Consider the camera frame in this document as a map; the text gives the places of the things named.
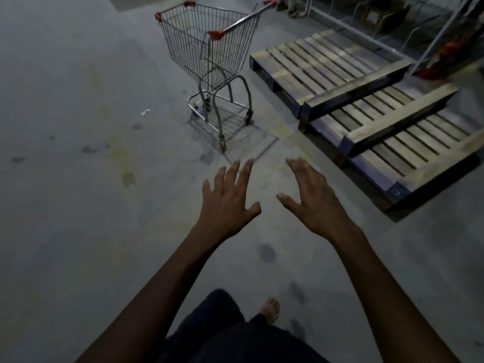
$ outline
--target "outstretched arm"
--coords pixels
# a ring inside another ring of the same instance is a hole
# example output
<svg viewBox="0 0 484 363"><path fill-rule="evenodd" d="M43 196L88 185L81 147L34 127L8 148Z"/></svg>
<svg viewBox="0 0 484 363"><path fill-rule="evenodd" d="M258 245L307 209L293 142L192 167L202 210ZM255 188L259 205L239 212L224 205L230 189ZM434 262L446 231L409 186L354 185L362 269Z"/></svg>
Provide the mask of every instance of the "outstretched arm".
<svg viewBox="0 0 484 363"><path fill-rule="evenodd" d="M77 362L139 362L155 341L166 337L173 318L203 265L226 239L237 234L261 213L259 203L245 208L245 195L253 160L239 162L214 180L203 182L200 218L174 254L151 278L118 317L77 359Z"/></svg>
<svg viewBox="0 0 484 363"><path fill-rule="evenodd" d="M312 232L335 248L365 310L384 362L458 363L459 360L380 261L322 174L306 161L287 160L301 203L277 198Z"/></svg>

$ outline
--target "red plastic corner cap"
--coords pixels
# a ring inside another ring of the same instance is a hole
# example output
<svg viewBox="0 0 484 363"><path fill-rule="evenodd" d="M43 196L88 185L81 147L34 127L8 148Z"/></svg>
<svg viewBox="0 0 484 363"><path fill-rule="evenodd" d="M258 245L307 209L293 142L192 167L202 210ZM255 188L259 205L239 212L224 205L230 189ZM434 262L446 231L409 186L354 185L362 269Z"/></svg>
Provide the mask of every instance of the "red plastic corner cap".
<svg viewBox="0 0 484 363"><path fill-rule="evenodd" d="M276 6L277 0L265 0L264 1L264 5L269 5L269 4L272 4L272 6Z"/></svg>
<svg viewBox="0 0 484 363"><path fill-rule="evenodd" d="M212 41L219 41L225 36L225 32L223 30L211 30L209 31L209 36Z"/></svg>

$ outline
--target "shopping cart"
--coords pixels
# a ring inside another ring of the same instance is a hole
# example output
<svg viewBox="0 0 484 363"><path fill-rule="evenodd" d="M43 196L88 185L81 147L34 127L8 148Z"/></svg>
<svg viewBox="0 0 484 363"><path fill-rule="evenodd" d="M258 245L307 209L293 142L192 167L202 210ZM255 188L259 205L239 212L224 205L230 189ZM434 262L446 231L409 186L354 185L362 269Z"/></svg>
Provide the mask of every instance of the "shopping cart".
<svg viewBox="0 0 484 363"><path fill-rule="evenodd" d="M186 1L155 14L155 19L163 29L171 58L198 81L198 92L189 97L186 103L195 115L218 133L222 151L226 150L223 126L229 119L222 124L215 97L240 108L232 118L247 110L245 124L250 123L253 114L252 98L247 81L238 73L244 65L260 15L275 5L275 0L265 1L261 9L244 14ZM247 90L247 105L234 101L230 83L237 78L242 80ZM225 86L228 87L229 98L217 94ZM198 95L201 100L192 103ZM217 115L218 127L209 122L211 107Z"/></svg>

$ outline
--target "hand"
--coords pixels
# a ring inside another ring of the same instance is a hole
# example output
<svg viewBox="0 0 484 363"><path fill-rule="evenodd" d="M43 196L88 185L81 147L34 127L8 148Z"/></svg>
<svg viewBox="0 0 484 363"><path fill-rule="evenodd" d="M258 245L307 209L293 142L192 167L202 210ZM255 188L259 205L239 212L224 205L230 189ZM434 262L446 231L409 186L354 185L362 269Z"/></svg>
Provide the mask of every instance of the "hand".
<svg viewBox="0 0 484 363"><path fill-rule="evenodd" d="M360 228L349 218L326 178L304 159L286 159L294 172L299 186L301 203L291 197L278 194L282 205L312 232L326 238L333 246L356 234Z"/></svg>
<svg viewBox="0 0 484 363"><path fill-rule="evenodd" d="M225 167L218 171L213 191L208 179L203 182L202 210L194 229L207 236L210 248L239 233L262 212L258 202L249 209L245 208L245 195L253 164L253 159L245 163L237 183L235 179L240 162L235 162L227 173Z"/></svg>

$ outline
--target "concrete floor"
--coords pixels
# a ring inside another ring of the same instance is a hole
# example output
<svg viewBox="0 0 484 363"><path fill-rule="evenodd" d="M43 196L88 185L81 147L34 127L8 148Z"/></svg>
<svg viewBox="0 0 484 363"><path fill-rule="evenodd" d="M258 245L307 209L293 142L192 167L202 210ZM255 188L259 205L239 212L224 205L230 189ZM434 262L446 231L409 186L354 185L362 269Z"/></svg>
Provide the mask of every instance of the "concrete floor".
<svg viewBox="0 0 484 363"><path fill-rule="evenodd" d="M248 12L256 0L199 1ZM255 124L233 121L221 155L190 119L196 84L153 18L179 2L0 0L0 361L74 360L185 237L203 180L250 157L247 202L263 212L211 257L171 331L217 287L247 318L271 294L277 325L330 361L380 361L336 253L275 198L297 197L284 158L302 156L458 357L482 362L484 166L395 222L296 130L247 61ZM320 29L271 11L250 51ZM465 78L451 104L482 116L482 83Z"/></svg>

